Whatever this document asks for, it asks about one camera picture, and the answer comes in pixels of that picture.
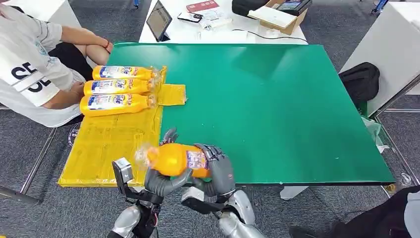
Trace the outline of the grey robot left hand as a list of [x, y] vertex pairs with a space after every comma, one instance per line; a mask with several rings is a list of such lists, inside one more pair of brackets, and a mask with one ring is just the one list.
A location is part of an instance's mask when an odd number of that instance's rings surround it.
[[162, 175], [157, 170], [148, 168], [144, 180], [144, 188], [151, 193], [165, 197], [185, 185], [192, 177], [192, 173], [193, 170], [191, 168], [186, 168], [178, 177], [170, 178]]

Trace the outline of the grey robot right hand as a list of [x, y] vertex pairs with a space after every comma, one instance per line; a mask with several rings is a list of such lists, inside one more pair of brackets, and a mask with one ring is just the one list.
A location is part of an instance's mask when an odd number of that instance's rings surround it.
[[214, 145], [196, 143], [194, 146], [204, 153], [211, 178], [210, 182], [205, 182], [200, 178], [192, 178], [194, 187], [202, 190], [208, 197], [216, 196], [220, 203], [226, 202], [236, 190], [229, 157]]

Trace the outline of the person's right hand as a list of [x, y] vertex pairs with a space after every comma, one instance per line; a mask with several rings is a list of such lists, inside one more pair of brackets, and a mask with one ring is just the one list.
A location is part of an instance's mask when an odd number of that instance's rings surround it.
[[84, 83], [76, 81], [67, 93], [68, 99], [79, 102], [84, 97]]

